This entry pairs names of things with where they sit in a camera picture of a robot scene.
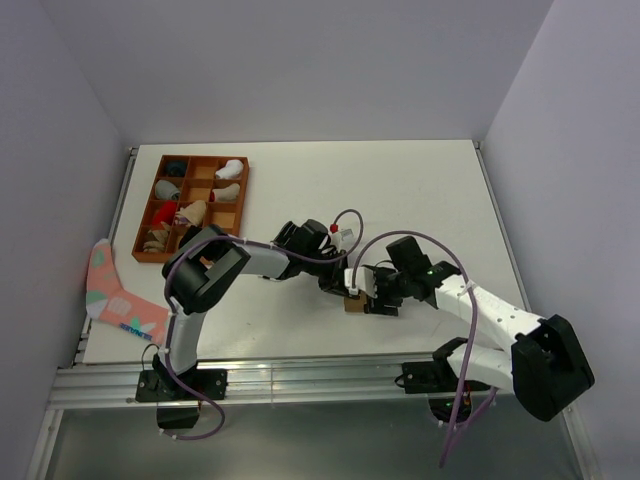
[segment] small wooden block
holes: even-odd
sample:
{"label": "small wooden block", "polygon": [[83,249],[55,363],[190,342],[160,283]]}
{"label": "small wooden block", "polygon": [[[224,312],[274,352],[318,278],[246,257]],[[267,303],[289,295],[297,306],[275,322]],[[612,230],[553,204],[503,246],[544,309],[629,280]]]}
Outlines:
{"label": "small wooden block", "polygon": [[360,292],[358,298],[344,297],[344,311],[347,313],[364,313],[364,306],[367,304],[367,295]]}

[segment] white wall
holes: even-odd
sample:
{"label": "white wall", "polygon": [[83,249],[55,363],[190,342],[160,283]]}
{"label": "white wall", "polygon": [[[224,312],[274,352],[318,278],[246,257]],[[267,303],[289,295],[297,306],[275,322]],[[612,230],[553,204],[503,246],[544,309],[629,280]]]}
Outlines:
{"label": "white wall", "polygon": [[551,0],[42,0],[125,139],[484,138]]}
{"label": "white wall", "polygon": [[0,58],[0,476],[13,480],[73,358],[125,150],[37,1],[0,3]]}
{"label": "white wall", "polygon": [[531,302],[570,319],[602,469],[640,475],[640,4],[556,0],[487,136]]}

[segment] wooden tray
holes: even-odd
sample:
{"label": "wooden tray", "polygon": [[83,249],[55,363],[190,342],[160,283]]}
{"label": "wooden tray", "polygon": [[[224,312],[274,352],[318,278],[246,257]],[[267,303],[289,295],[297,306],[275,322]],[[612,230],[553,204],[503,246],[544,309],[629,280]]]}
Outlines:
{"label": "wooden tray", "polygon": [[[224,167],[228,160],[238,159],[244,163],[244,169],[238,179],[218,180],[215,173]],[[165,168],[169,162],[186,162],[187,173],[184,177],[166,176]],[[239,236],[242,221],[242,208],[247,192],[247,180],[249,178],[249,161],[246,157],[190,157],[181,155],[164,155],[160,160],[158,171],[151,185],[151,193],[147,200],[144,215],[140,221],[138,235],[133,245],[131,254],[140,263],[165,263],[178,250],[180,240],[188,227],[172,225],[169,232],[164,253],[149,253],[143,251],[146,235],[153,227],[151,220],[155,213],[165,204],[166,200],[160,200],[155,196],[155,185],[158,180],[167,180],[180,189],[178,210],[193,203],[195,200],[207,202],[207,211],[201,226],[206,227],[212,223],[221,227],[225,232]],[[240,184],[240,193],[234,203],[210,202],[209,194],[213,188],[225,188],[232,183]]]}

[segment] folded sock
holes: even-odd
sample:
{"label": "folded sock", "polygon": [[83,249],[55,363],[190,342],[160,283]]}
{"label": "folded sock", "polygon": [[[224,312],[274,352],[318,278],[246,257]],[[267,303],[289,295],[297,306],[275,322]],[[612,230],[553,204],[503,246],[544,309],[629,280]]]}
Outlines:
{"label": "folded sock", "polygon": [[164,168],[164,173],[169,177],[184,177],[187,174],[187,162],[169,162]]}
{"label": "folded sock", "polygon": [[155,187],[156,198],[160,200],[178,200],[180,189],[168,180],[158,180]]}
{"label": "folded sock", "polygon": [[199,227],[202,225],[206,211],[206,202],[204,200],[196,200],[176,213],[174,225],[194,225]]}
{"label": "folded sock", "polygon": [[161,222],[151,228],[145,235],[142,251],[147,253],[163,253],[166,250],[167,241],[169,240],[169,230],[171,227]]}
{"label": "folded sock", "polygon": [[158,209],[153,218],[151,219],[151,225],[159,226],[162,223],[171,225],[173,223],[173,217],[178,210],[178,203],[174,201],[165,202],[162,207]]}
{"label": "folded sock", "polygon": [[216,178],[220,180],[231,180],[238,178],[244,169],[244,164],[237,159],[227,161],[227,164],[216,171]]}
{"label": "folded sock", "polygon": [[235,202],[240,193],[240,185],[232,183],[226,188],[214,188],[211,190],[209,200],[212,202]]}

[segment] cable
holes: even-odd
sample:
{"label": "cable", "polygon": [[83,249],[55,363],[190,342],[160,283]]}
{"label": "cable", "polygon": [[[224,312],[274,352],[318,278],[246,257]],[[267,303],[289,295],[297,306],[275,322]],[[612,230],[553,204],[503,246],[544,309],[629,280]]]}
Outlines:
{"label": "cable", "polygon": [[467,421],[464,422],[461,428],[458,430],[458,434],[454,437],[453,441],[451,442],[451,449],[455,448],[455,446],[458,444],[462,433],[466,431],[467,428],[469,428],[472,423],[478,420],[478,418],[480,418],[486,412],[486,410],[491,406],[491,404],[496,398],[497,393],[498,393],[498,389],[495,387],[491,387],[487,398],[484,399],[484,401],[480,404],[478,408],[473,410],[473,412],[471,413]]}
{"label": "cable", "polygon": [[391,265],[393,265],[393,262],[391,260],[380,260],[378,263],[374,265],[374,268],[380,265],[381,263],[390,263]]}
{"label": "cable", "polygon": [[[171,316],[169,317],[169,328],[167,329],[167,337],[166,337],[166,340],[165,340],[165,350],[169,351],[171,349],[171,340],[173,338],[173,330],[174,330],[174,327],[175,327],[175,319],[176,319],[176,316],[178,314],[178,309],[177,309],[175,303],[171,300],[171,284],[173,283],[173,279],[175,278],[176,273],[177,273],[178,269],[180,268],[180,266],[184,263],[185,259],[187,259],[193,252],[195,252],[199,248],[203,247],[204,245],[208,245],[208,244],[213,243],[213,242],[233,242],[233,243],[242,243],[242,244],[246,244],[246,245],[251,245],[251,246],[259,247],[259,248],[276,250],[276,251],[278,251],[280,253],[283,253],[283,254],[285,254],[287,256],[291,256],[291,257],[297,258],[299,260],[304,260],[304,261],[310,262],[310,263],[329,264],[329,263],[338,262],[338,261],[342,260],[343,258],[348,257],[351,253],[353,253],[353,251],[360,244],[360,241],[362,240],[362,235],[364,233],[364,220],[362,218],[362,215],[360,214],[359,211],[357,211],[357,210],[355,210],[353,208],[349,208],[347,210],[344,210],[344,211],[340,212],[333,223],[337,224],[338,220],[343,215],[345,215],[347,213],[353,213],[358,217],[358,221],[360,222],[360,231],[358,232],[358,238],[356,239],[356,242],[353,244],[353,246],[351,247],[351,249],[349,249],[348,252],[345,252],[342,255],[339,255],[337,257],[334,257],[334,258],[331,258],[331,259],[328,259],[328,260],[309,258],[309,257],[305,257],[304,255],[300,255],[298,253],[290,252],[290,251],[288,251],[288,250],[286,250],[284,248],[278,247],[277,245],[268,244],[268,243],[262,243],[262,242],[256,242],[256,241],[253,241],[253,240],[245,240],[245,239],[242,239],[242,238],[231,237],[231,236],[227,236],[227,235],[220,235],[218,237],[208,238],[206,240],[203,240],[201,242],[196,243],[191,248],[189,248],[184,254],[182,254],[182,256],[180,256],[180,258],[178,258],[178,260],[176,260],[176,262],[174,263],[173,267],[171,268],[171,271],[167,275],[167,281],[165,282],[165,285],[164,285],[164,298],[167,301],[167,303],[169,304],[169,308],[171,309]],[[173,381],[176,382],[180,387],[182,387],[185,391],[189,392],[194,397],[200,399],[203,402],[208,403],[213,408],[215,408],[218,411],[218,413],[220,414],[220,422],[218,423],[218,425],[215,428],[213,428],[209,432],[206,432],[206,433],[203,433],[203,434],[200,434],[200,435],[181,435],[181,434],[178,435],[178,434],[174,434],[174,433],[167,432],[167,431],[162,431],[162,433],[167,435],[167,436],[169,436],[169,437],[171,437],[171,438],[173,438],[173,439],[175,439],[175,440],[202,440],[204,438],[211,437],[211,436],[215,435],[216,433],[218,433],[220,431],[220,429],[222,428],[222,426],[224,425],[224,422],[226,420],[226,415],[225,415],[224,410],[222,409],[222,407],[220,407],[220,405],[218,405],[216,402],[211,400],[206,395],[204,395],[204,394],[194,390],[193,388],[189,387],[182,380],[180,380],[180,378],[178,378],[178,375],[176,374],[175,370],[173,369],[173,366],[171,365],[171,355],[170,354],[166,354],[165,355],[165,362],[166,362],[165,366],[167,367],[167,371],[169,372],[169,375],[171,376]]]}
{"label": "cable", "polygon": [[396,384],[396,387],[404,388],[404,373],[401,373],[396,378],[394,378],[393,383]]}
{"label": "cable", "polygon": [[[467,271],[465,270],[464,266],[462,265],[462,262],[460,262],[458,257],[451,251],[451,249],[449,249],[442,242],[440,242],[439,240],[436,240],[433,237],[430,237],[429,235],[425,235],[424,233],[420,233],[420,232],[415,232],[413,230],[394,230],[392,232],[383,233],[383,234],[378,235],[377,237],[373,238],[360,251],[360,253],[358,254],[358,257],[356,258],[356,261],[355,261],[355,263],[353,265],[353,275],[351,277],[351,285],[352,286],[355,286],[355,284],[356,284],[356,271],[358,269],[358,265],[360,264],[360,261],[362,260],[362,257],[364,256],[365,252],[373,244],[379,242],[383,238],[387,238],[387,237],[390,237],[392,235],[412,235],[414,237],[423,238],[423,239],[433,243],[434,245],[437,245],[442,250],[444,250],[447,253],[447,255],[449,255],[449,257],[451,257],[451,259],[453,260],[453,263],[455,263],[456,266],[458,267],[458,269],[460,270],[460,274],[462,275],[462,278],[464,279],[465,284],[469,283],[469,275],[467,274]],[[458,376],[458,386],[456,388],[456,395],[455,395],[454,400],[453,400],[453,410],[451,411],[451,417],[449,418],[449,425],[447,426],[447,435],[445,437],[444,446],[442,447],[442,454],[440,455],[440,460],[438,462],[438,466],[440,468],[444,467],[444,465],[445,465],[445,463],[447,461],[447,457],[449,456],[449,453],[451,453],[451,448],[452,448],[452,443],[453,443],[453,436],[454,436],[454,429],[456,428],[455,420],[458,418],[458,411],[460,410],[460,403],[462,401],[462,395],[464,393],[464,382],[465,382],[465,378],[467,376],[467,368],[469,366],[469,359],[471,357],[471,347],[473,346],[473,341],[475,340],[475,336],[476,336],[476,328],[478,326],[478,302],[476,300],[476,297],[475,297],[475,295],[473,293],[473,289],[472,288],[470,288],[467,291],[467,293],[469,295],[469,299],[471,300],[471,327],[469,328],[469,337],[468,337],[468,340],[467,340],[467,347],[465,348],[464,356],[462,357],[462,365],[461,365],[461,368],[460,368],[460,375]]]}
{"label": "cable", "polygon": [[144,372],[144,354],[147,353],[147,350],[149,350],[151,347],[156,347],[158,349],[158,352],[160,351],[160,347],[155,343],[150,343],[149,345],[144,347],[144,350],[142,351],[142,356],[140,357],[140,365],[142,365],[143,372]]}

